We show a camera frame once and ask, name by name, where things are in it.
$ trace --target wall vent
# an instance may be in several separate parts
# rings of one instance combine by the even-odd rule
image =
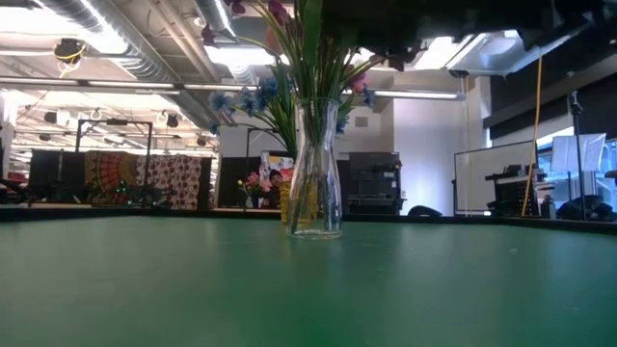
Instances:
[[[368,127],[368,117],[356,117],[356,127]]]

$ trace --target clear glass vase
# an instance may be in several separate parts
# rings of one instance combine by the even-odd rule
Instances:
[[[300,151],[289,191],[287,235],[337,238],[342,235],[342,200],[333,149],[338,101],[301,100],[298,113]]]

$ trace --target poster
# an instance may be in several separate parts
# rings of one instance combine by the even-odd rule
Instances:
[[[260,200],[260,208],[281,208],[281,185],[290,182],[293,176],[293,159],[270,152],[261,153],[261,165],[259,167],[259,184],[263,190],[263,199]]]

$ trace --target red patterned curtain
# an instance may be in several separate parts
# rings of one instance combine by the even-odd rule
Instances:
[[[111,151],[86,152],[86,185],[89,186],[89,203],[125,204],[126,193],[116,189],[125,180],[127,185],[137,180],[137,158],[135,154]]]
[[[137,184],[144,183],[146,157],[137,160]],[[201,159],[186,155],[151,155],[148,185],[170,193],[172,209],[197,209]]]

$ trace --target green table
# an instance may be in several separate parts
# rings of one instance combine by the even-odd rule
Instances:
[[[118,217],[0,225],[0,346],[617,346],[617,237]]]

